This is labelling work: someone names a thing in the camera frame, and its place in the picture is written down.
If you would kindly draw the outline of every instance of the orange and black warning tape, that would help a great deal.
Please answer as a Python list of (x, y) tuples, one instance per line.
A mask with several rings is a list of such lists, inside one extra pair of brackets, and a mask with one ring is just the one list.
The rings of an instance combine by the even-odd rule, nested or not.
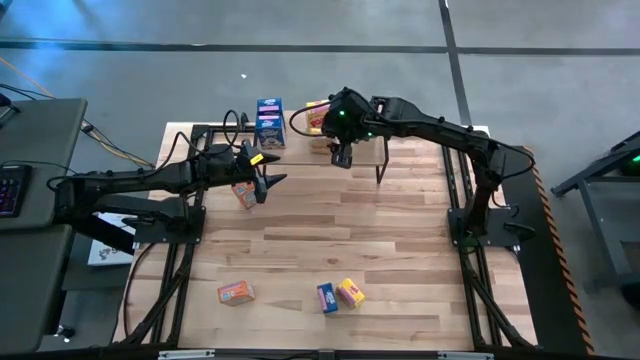
[[(529, 152), (529, 154), (533, 155), (533, 151), (531, 148), (526, 146), (524, 148)], [(580, 329), (582, 329), (582, 339), (584, 340), (585, 347), (587, 348), (587, 353), (589, 355), (595, 355), (593, 342), (591, 341), (591, 336), (589, 335), (589, 330), (587, 329), (587, 322), (585, 320), (584, 313), (582, 312), (582, 307), (580, 306), (580, 300), (578, 299), (578, 293), (576, 292), (573, 278), (571, 277), (571, 272), (569, 271), (567, 257), (564, 254), (564, 249), (562, 248), (562, 243), (560, 242), (560, 236), (558, 235), (558, 229), (556, 228), (556, 223), (553, 220), (553, 215), (551, 214), (551, 205), (549, 204), (549, 198), (547, 197), (547, 192), (542, 185), (540, 172), (535, 165), (533, 166), (532, 173), (533, 178), (536, 181), (536, 185), (538, 186), (540, 201), (542, 201), (542, 207), (544, 208), (544, 212), (547, 217), (547, 224), (549, 225), (551, 237), (553, 238), (553, 243), (556, 248), (556, 254), (558, 255), (558, 260), (560, 262), (560, 266), (562, 267), (562, 275), (564, 276), (567, 289), (569, 290), (569, 296), (571, 297), (571, 302), (573, 303), (573, 311), (576, 313), (576, 316), (578, 318), (578, 326), (580, 326)]]

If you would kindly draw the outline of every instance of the gray desk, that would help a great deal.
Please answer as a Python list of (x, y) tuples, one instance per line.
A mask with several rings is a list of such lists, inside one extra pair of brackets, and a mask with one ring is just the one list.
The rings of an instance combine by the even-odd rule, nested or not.
[[(0, 162), (48, 161), (68, 166), (87, 103), (82, 99), (16, 102), (23, 113), (0, 129)], [(52, 218), (52, 192), (44, 183), (64, 169), (32, 165), (18, 227)], [(0, 354), (35, 351), (49, 330), (60, 298), (62, 271), (72, 243), (66, 225), (0, 231)]]

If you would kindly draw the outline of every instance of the keyboard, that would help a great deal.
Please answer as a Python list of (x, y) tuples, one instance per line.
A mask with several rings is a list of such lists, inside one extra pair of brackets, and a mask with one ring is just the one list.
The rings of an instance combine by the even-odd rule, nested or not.
[(30, 175), (29, 165), (5, 165), (0, 169), (0, 219), (20, 215)]

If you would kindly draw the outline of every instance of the table leg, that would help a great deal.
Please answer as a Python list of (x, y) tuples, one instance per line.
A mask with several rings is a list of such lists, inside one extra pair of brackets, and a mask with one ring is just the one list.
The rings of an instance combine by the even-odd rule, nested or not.
[(384, 138), (384, 164), (382, 165), (382, 171), (380, 171), (380, 166), (376, 166), (376, 180), (378, 181), (378, 185), (382, 182), (384, 172), (387, 170), (387, 164), (389, 164), (389, 143), (387, 138)]

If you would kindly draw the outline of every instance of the gray floor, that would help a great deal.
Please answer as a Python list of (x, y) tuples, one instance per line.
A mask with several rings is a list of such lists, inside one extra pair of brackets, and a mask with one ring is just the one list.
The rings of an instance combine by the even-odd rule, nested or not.
[[(448, 4), (458, 46), (640, 47), (640, 2), (634, 0)], [(14, 0), (0, 22), (5, 37), (240, 45), (443, 46), (442, 29), (437, 0)], [(274, 95), (297, 108), (344, 85), (365, 95), (405, 97), (425, 112), (460, 121), (446, 54), (0, 50), (0, 56), (56, 96), (87, 98), (87, 118), (149, 160), (167, 121), (219, 119), (229, 108), (250, 113), (256, 98)], [(638, 130), (638, 60), (460, 56), (473, 123), (489, 125), (505, 142), (533, 146), (547, 187)], [(3, 66), (0, 79), (30, 86)], [(86, 137), (72, 164), (78, 171), (131, 168)], [(604, 262), (578, 194), (554, 198), (552, 206), (576, 283), (601, 275)], [(67, 301), (64, 320), (81, 330), (78, 340), (44, 347), (108, 342), (115, 320), (101, 318), (90, 304), (115, 314), (121, 287), (114, 285), (122, 276), (109, 276), (104, 290), (79, 290)], [(640, 315), (613, 289), (579, 291), (597, 352), (638, 357)]]

